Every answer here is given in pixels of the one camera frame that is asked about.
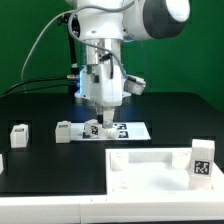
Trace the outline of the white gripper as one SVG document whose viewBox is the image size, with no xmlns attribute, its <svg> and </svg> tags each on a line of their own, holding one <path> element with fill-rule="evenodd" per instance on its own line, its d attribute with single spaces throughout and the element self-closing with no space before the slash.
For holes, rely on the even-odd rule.
<svg viewBox="0 0 224 224">
<path fill-rule="evenodd" d="M 96 106 L 98 123 L 103 124 L 104 128 L 112 128 L 114 108 L 107 106 L 120 106 L 122 103 L 123 81 L 120 68 L 110 64 L 85 66 L 80 72 L 79 94 L 100 105 Z"/>
</svg>

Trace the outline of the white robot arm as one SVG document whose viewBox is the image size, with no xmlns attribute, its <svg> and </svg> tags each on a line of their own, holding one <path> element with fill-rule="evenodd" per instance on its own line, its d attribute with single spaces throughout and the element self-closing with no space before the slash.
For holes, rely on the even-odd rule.
<svg viewBox="0 0 224 224">
<path fill-rule="evenodd" d="M 145 82 L 130 77 L 121 62 L 121 44 L 178 36 L 190 17 L 189 0 L 65 0 L 73 7 L 70 36 L 85 50 L 80 98 L 92 101 L 98 123 L 113 127 L 114 111 Z"/>
</svg>

